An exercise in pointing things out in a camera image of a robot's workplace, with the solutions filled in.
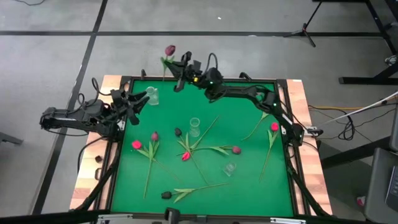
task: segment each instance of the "concrete floor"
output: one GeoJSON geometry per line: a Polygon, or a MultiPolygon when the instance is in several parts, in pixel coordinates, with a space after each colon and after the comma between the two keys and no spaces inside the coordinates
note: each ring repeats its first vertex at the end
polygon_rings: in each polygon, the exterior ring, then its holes
{"type": "MultiPolygon", "coordinates": [[[[373,1],[382,21],[393,17],[384,1],[373,1]]],[[[47,0],[29,7],[12,0],[0,1],[0,30],[91,31],[100,0],[47,0]]],[[[109,1],[100,30],[128,31],[293,31],[307,21],[316,3],[294,0],[109,1]]],[[[376,32],[365,4],[324,3],[308,27],[313,32],[376,32]]],[[[40,130],[40,114],[49,106],[64,108],[80,69],[89,37],[0,36],[0,131],[24,139],[20,147],[0,145],[0,217],[29,212],[39,179],[49,156],[54,135],[40,130]]],[[[81,92],[94,96],[91,78],[103,75],[160,75],[159,57],[169,44],[176,55],[190,50],[205,62],[217,54],[226,77],[245,71],[253,78],[303,80],[308,103],[317,106],[364,106],[395,92],[395,86],[340,85],[340,76],[371,77],[385,69],[391,56],[378,38],[314,37],[97,37],[81,92]]],[[[372,119],[389,108],[369,110],[354,116],[355,123],[372,119]]],[[[328,112],[331,116],[339,113],[328,112]]],[[[390,113],[359,128],[374,141],[391,131],[390,113]]],[[[314,125],[328,118],[311,112],[314,125]]],[[[340,124],[323,126],[324,137],[337,135],[340,124]]],[[[67,137],[43,212],[67,211],[76,180],[77,155],[86,138],[67,137]]],[[[369,141],[360,135],[350,141],[326,140],[345,151],[369,141]]],[[[365,160],[370,164],[371,158],[365,160]]],[[[333,212],[343,218],[363,218],[331,197],[333,212]]]]}

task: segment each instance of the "green mat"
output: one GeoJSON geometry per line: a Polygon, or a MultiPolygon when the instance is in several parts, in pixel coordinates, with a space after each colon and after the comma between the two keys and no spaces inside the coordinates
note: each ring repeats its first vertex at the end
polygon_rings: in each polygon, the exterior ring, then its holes
{"type": "MultiPolygon", "coordinates": [[[[247,83],[227,83],[248,86],[247,83]]],[[[148,86],[159,89],[159,105],[145,105],[138,115],[140,124],[132,126],[127,122],[120,165],[113,195],[112,212],[164,213],[166,207],[179,209],[181,214],[202,215],[244,215],[292,217],[292,202],[284,162],[280,135],[276,139],[267,163],[264,176],[259,182],[262,167],[268,152],[267,130],[276,121],[268,116],[251,138],[241,141],[255,127],[262,111],[247,99],[222,98],[209,104],[204,90],[185,85],[179,93],[173,91],[175,82],[135,80],[133,93],[144,91],[148,86]],[[197,151],[193,154],[196,162],[210,183],[228,185],[193,192],[174,203],[176,196],[161,199],[161,193],[173,189],[192,189],[205,186],[192,159],[182,161],[177,154],[184,152],[177,142],[174,129],[189,131],[190,119],[200,119],[201,134],[213,120],[217,122],[202,139],[199,146],[234,145],[242,149],[240,155],[223,155],[212,150],[197,151]],[[132,149],[131,143],[140,140],[149,147],[151,134],[157,131],[160,146],[156,159],[176,174],[182,182],[175,180],[158,164],[152,164],[146,198],[144,186],[149,160],[132,149]],[[236,170],[228,177],[223,169],[233,162],[236,170]]],[[[264,84],[273,90],[273,84],[264,84]]],[[[190,136],[192,145],[198,138],[190,136]]]]}

